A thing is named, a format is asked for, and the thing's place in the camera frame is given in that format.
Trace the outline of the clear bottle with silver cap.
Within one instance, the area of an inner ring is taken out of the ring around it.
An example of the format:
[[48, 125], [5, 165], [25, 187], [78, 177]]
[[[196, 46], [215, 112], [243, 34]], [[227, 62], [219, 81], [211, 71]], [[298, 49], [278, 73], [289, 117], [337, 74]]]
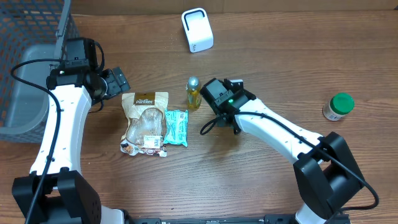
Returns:
[[186, 85], [187, 105], [191, 110], [197, 110], [201, 104], [201, 82], [198, 77], [192, 76]]

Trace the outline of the brown snack packet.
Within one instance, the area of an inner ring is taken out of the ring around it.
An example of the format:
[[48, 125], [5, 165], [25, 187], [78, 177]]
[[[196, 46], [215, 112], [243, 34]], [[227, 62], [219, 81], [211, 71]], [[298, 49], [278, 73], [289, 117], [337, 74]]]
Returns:
[[121, 146], [142, 151], [160, 149], [168, 102], [167, 92], [124, 93], [121, 103], [127, 130], [121, 138]]

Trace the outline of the teal tissue pack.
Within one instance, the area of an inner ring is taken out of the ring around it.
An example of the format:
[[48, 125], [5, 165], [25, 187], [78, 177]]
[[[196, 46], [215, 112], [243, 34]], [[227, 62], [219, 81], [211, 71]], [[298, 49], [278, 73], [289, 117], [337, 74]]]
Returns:
[[164, 137], [164, 144], [187, 147], [188, 110], [166, 110], [165, 123], [167, 131]]

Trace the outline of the green lid jar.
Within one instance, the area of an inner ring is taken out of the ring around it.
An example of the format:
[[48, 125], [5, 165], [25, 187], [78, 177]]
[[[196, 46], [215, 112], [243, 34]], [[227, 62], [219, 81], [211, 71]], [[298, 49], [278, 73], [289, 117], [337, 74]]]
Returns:
[[354, 109], [354, 99], [347, 93], [338, 93], [322, 109], [323, 115], [330, 121], [338, 121]]

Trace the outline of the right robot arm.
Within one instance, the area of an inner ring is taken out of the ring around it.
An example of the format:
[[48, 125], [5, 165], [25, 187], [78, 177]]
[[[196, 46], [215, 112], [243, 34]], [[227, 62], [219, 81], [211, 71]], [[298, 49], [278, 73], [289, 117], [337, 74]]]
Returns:
[[200, 90], [216, 123], [233, 127], [267, 143], [292, 165], [303, 206], [290, 215], [266, 215], [265, 223], [349, 223], [343, 206], [363, 188], [363, 175], [345, 139], [307, 131], [270, 110], [243, 87], [242, 80], [210, 80]]

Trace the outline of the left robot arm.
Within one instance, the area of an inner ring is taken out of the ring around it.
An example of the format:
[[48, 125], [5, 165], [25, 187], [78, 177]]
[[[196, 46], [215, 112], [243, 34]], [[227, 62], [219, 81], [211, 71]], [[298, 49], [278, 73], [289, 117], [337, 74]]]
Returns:
[[14, 179], [12, 195], [26, 223], [132, 223], [126, 210], [108, 208], [81, 174], [81, 145], [90, 108], [130, 86], [119, 67], [98, 61], [100, 44], [67, 40], [67, 57], [39, 89], [49, 96], [49, 113], [37, 158], [28, 176]]

